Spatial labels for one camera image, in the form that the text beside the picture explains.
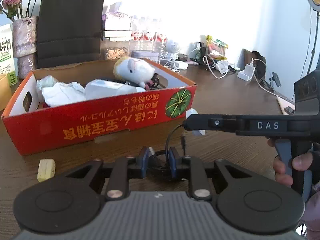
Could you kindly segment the right hand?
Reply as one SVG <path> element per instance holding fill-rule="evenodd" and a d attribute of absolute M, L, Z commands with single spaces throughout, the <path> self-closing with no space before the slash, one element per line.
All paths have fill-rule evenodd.
<path fill-rule="evenodd" d="M 299 155 L 291 162 L 292 168 L 297 171 L 312 171 L 313 184 L 316 191 L 319 191 L 319 144 L 314 143 L 313 150 Z M 286 174 L 286 165 L 275 157 L 273 161 L 274 178 L 277 182 L 291 186 L 294 179 Z"/>

